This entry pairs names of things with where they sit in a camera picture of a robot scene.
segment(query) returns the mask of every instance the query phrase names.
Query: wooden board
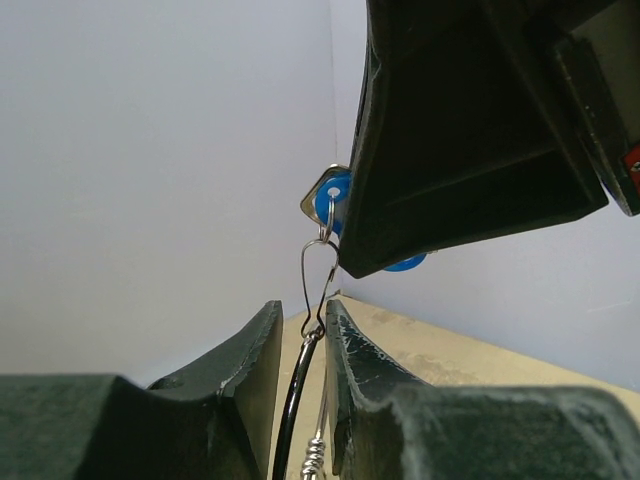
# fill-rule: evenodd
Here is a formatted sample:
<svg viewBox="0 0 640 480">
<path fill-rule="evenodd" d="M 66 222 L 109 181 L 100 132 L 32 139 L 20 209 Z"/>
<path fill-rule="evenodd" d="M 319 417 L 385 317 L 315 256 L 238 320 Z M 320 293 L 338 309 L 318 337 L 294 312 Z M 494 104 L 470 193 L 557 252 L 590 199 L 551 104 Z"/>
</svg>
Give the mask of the wooden board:
<svg viewBox="0 0 640 480">
<path fill-rule="evenodd" d="M 445 330 L 346 297 L 340 299 L 360 329 L 411 372 L 434 385 L 588 385 L 615 394 L 640 422 L 640 394 L 540 360 Z M 285 322 L 272 450 L 291 373 L 300 352 L 304 315 Z M 316 349 L 294 431 L 287 479 L 298 480 L 308 439 L 313 435 L 324 372 L 324 344 Z M 325 437 L 329 440 L 328 430 Z M 327 473 L 331 471 L 327 451 Z"/>
</svg>

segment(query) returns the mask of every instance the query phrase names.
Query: red object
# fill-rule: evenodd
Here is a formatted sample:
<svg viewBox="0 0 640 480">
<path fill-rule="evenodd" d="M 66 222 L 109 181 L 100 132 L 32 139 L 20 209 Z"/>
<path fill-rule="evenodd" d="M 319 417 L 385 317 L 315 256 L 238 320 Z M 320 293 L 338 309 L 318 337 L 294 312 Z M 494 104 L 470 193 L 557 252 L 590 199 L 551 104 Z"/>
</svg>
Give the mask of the red object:
<svg viewBox="0 0 640 480">
<path fill-rule="evenodd" d="M 631 151 L 627 153 L 624 157 L 624 163 L 631 175 L 631 181 L 633 181 L 640 195 L 640 144 L 633 147 Z"/>
</svg>

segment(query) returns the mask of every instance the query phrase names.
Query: spring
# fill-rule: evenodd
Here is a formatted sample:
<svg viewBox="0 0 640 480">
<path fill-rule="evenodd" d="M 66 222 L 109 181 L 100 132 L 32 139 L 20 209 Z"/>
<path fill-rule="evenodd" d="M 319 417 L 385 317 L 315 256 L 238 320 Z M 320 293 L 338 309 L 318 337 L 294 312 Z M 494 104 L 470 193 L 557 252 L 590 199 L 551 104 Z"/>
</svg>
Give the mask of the spring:
<svg viewBox="0 0 640 480">
<path fill-rule="evenodd" d="M 312 438 L 309 440 L 306 456 L 302 463 L 301 475 L 309 478 L 312 475 L 321 475 L 324 473 L 324 449 L 325 443 L 322 438 Z"/>
</svg>

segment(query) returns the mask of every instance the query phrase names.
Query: gray wall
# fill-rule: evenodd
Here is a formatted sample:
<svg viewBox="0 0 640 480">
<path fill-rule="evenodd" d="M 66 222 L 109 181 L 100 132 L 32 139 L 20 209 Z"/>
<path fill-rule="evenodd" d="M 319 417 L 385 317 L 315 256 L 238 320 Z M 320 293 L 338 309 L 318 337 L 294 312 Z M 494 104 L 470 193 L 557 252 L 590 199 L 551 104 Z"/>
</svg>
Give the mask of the gray wall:
<svg viewBox="0 0 640 480">
<path fill-rule="evenodd" d="M 326 2 L 5 1 L 0 59 L 0 373 L 144 383 L 302 310 Z"/>
<path fill-rule="evenodd" d="M 338 159 L 348 163 L 365 2 L 332 0 L 331 12 Z M 639 246 L 640 218 L 612 204 L 569 225 L 439 252 L 410 272 L 345 275 L 344 291 L 640 391 Z"/>
</svg>

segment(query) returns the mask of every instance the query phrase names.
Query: wall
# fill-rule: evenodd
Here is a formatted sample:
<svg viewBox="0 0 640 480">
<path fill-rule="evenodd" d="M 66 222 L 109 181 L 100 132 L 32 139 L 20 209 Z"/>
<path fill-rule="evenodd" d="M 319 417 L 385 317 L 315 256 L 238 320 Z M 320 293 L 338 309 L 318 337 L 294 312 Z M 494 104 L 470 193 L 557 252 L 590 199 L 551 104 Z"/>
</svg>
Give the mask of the wall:
<svg viewBox="0 0 640 480">
<path fill-rule="evenodd" d="M 0 3 L 0 373 L 146 383 L 302 310 L 330 42 L 317 0 Z"/>
<path fill-rule="evenodd" d="M 348 163 L 362 81 L 364 0 L 332 1 L 338 158 Z M 579 222 L 452 248 L 344 292 L 640 391 L 640 218 L 615 204 Z"/>
</svg>

